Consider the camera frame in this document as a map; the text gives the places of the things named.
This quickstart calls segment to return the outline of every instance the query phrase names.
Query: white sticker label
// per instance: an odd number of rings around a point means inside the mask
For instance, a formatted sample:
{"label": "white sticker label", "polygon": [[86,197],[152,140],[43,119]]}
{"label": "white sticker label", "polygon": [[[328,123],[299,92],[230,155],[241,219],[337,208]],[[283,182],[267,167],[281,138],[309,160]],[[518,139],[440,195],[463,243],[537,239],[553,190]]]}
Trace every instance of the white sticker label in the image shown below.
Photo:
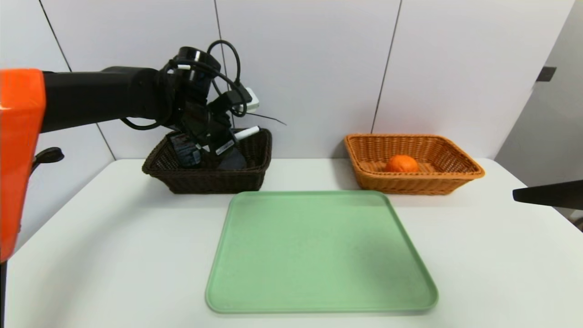
{"label": "white sticker label", "polygon": [[217,149],[217,151],[216,151],[217,156],[222,154],[225,150],[229,149],[234,144],[235,144],[235,142],[233,140],[229,140],[226,144],[222,145],[221,148]]}
{"label": "white sticker label", "polygon": [[194,164],[198,164],[201,162],[201,152],[199,151],[193,151],[192,152],[192,158],[194,158]]}

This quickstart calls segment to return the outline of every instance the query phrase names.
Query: white wall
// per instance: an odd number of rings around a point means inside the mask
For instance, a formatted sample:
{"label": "white wall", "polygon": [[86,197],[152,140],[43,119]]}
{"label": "white wall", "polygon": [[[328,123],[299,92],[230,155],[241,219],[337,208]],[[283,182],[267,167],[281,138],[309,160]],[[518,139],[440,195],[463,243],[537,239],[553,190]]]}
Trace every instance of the white wall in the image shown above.
{"label": "white wall", "polygon": [[[23,67],[68,71],[39,2],[2,0],[0,68]],[[17,247],[113,161],[95,124],[41,134],[37,151],[51,146],[61,147],[65,159],[40,165],[30,178]]]}
{"label": "white wall", "polygon": [[[110,66],[162,68],[182,46],[219,39],[213,0],[43,0],[73,71]],[[213,52],[220,62],[220,49]],[[152,121],[132,119],[147,125]],[[170,132],[137,131],[119,120],[99,123],[116,159],[145,158]]]}
{"label": "white wall", "polygon": [[[276,158],[346,156],[344,136],[371,130],[398,8],[399,0],[217,0],[258,114],[287,124],[248,116],[236,126],[270,129]],[[225,57],[234,77],[228,48]]]}
{"label": "white wall", "polygon": [[374,132],[440,134],[494,158],[572,4],[403,0]]}
{"label": "white wall", "polygon": [[557,72],[536,84],[496,156],[528,186],[583,179],[583,1],[575,2],[547,65]]}
{"label": "white wall", "polygon": [[[276,158],[345,155],[344,135],[372,129],[383,76],[374,132],[442,134],[493,158],[573,0],[403,0],[386,75],[399,0],[217,0],[217,12],[213,0],[43,3],[74,71],[158,68],[180,46],[206,48],[220,26],[258,114],[289,125],[236,119],[272,130]],[[117,158],[146,157],[168,131],[100,126]]]}

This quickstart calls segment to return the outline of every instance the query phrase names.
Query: brown wicker basket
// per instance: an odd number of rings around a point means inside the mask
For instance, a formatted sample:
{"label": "brown wicker basket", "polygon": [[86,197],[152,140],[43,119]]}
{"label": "brown wicker basket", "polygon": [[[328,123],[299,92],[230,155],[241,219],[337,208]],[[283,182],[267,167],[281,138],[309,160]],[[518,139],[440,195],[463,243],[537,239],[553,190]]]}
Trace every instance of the brown wicker basket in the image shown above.
{"label": "brown wicker basket", "polygon": [[257,191],[263,184],[271,161],[271,132],[261,129],[259,133],[241,140],[237,148],[247,161],[246,169],[184,169],[167,138],[164,138],[147,157],[142,171],[161,180],[175,194]]}
{"label": "brown wicker basket", "polygon": [[[344,139],[358,184],[388,194],[446,195],[484,170],[452,141],[430,134],[350,134]],[[409,155],[420,172],[385,172],[394,155]]]}

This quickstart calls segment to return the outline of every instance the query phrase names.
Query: white table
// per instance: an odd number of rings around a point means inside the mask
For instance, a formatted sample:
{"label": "white table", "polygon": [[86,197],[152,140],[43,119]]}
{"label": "white table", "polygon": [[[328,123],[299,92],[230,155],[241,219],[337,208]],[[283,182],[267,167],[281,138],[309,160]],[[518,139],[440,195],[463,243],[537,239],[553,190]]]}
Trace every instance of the white table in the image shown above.
{"label": "white table", "polygon": [[[207,278],[232,195],[108,166],[9,261],[7,328],[583,327],[583,233],[492,160],[449,196],[393,196],[440,292],[422,315],[218,315]],[[274,159],[262,190],[358,189],[343,159]]]}

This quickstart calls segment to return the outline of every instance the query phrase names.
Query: plastic tray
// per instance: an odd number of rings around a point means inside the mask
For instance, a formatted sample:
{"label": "plastic tray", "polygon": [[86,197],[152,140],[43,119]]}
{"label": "plastic tray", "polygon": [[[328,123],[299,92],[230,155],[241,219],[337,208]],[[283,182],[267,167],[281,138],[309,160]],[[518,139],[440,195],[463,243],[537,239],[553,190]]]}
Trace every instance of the plastic tray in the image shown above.
{"label": "plastic tray", "polygon": [[206,289],[219,313],[415,311],[437,299],[377,191],[236,195]]}

